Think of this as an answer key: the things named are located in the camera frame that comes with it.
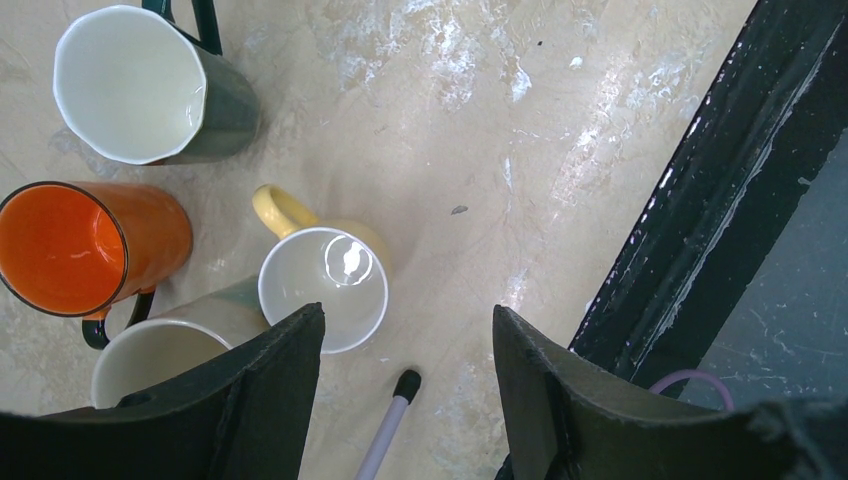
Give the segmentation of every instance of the yellow mug handle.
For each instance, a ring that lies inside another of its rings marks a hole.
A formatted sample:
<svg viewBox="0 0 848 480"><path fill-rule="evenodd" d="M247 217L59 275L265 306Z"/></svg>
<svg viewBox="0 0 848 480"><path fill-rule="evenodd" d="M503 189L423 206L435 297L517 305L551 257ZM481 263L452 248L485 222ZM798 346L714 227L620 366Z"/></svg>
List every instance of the yellow mug handle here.
<svg viewBox="0 0 848 480"><path fill-rule="evenodd" d="M315 225L319 218L288 192L276 185L262 185L253 194L253 210L280 240Z"/></svg>

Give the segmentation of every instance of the mug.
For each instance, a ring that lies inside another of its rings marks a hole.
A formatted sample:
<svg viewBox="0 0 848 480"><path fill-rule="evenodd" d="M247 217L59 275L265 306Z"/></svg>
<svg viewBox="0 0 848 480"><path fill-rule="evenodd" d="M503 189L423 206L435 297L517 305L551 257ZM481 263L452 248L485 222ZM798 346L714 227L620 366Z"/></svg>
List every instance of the mug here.
<svg viewBox="0 0 848 480"><path fill-rule="evenodd" d="M91 378L91 403L111 408L233 349L268 329L251 277L133 325L103 350Z"/></svg>
<svg viewBox="0 0 848 480"><path fill-rule="evenodd" d="M200 40L173 24L170 0L96 10L59 39L53 69L59 112L104 157L132 165L178 153L223 157L255 137L256 93L221 57L212 1L192 4Z"/></svg>
<svg viewBox="0 0 848 480"><path fill-rule="evenodd" d="M361 345L377 331L389 304L389 249L351 220L320 220L274 185L259 187L253 209L277 243L259 271L259 301L271 325L307 303L321 302L321 353Z"/></svg>
<svg viewBox="0 0 848 480"><path fill-rule="evenodd" d="M0 204L0 279L36 310L83 317L86 343L103 349L111 305L138 294L129 325L147 318L191 235L180 204L155 187L32 183Z"/></svg>

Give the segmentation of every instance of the dark green mug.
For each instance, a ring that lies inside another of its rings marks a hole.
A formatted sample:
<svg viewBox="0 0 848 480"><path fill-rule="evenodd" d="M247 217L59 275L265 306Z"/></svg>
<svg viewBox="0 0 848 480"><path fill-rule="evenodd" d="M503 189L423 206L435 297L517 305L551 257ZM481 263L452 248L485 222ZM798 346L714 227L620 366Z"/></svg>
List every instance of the dark green mug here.
<svg viewBox="0 0 848 480"><path fill-rule="evenodd" d="M243 150L259 100L221 56L212 0L192 0L199 39L170 0L116 5L74 21L56 47L53 94L68 127L131 165L191 163Z"/></svg>

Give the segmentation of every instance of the yellow mug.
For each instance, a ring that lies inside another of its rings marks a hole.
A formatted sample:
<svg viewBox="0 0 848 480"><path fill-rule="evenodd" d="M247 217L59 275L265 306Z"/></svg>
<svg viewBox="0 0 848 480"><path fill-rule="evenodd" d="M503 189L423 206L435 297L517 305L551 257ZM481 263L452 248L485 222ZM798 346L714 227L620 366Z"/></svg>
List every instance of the yellow mug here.
<svg viewBox="0 0 848 480"><path fill-rule="evenodd" d="M341 353L377 331L389 304L389 249L352 220L321 220L283 189L253 194L259 219L280 237L259 271L259 303L271 325L304 304L321 302L321 353Z"/></svg>

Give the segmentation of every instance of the orange mug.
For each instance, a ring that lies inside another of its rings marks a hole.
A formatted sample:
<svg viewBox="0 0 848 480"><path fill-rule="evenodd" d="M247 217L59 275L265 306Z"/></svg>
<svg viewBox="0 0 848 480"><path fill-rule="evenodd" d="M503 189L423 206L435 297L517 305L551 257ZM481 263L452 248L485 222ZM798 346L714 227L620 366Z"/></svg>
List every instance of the orange mug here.
<svg viewBox="0 0 848 480"><path fill-rule="evenodd" d="M138 294L127 325L146 319L191 238L185 211L158 188L32 183L0 204L0 279L36 310L83 317L86 343L102 350L112 304Z"/></svg>

